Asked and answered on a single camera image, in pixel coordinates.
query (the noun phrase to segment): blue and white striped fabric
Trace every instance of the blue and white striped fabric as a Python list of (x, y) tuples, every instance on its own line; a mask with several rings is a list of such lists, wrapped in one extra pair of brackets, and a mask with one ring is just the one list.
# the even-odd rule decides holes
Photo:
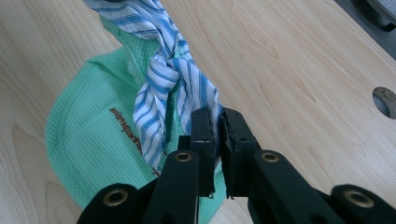
[(140, 38), (157, 39), (161, 44), (150, 59), (146, 83), (134, 105), (134, 123), (148, 164), (158, 170), (165, 145), (166, 100), (178, 82), (177, 110), (184, 132), (191, 133), (191, 112), (208, 107), (216, 136), (222, 109), (218, 91), (195, 65), (187, 41), (161, 3), (158, 0), (84, 2), (121, 30)]

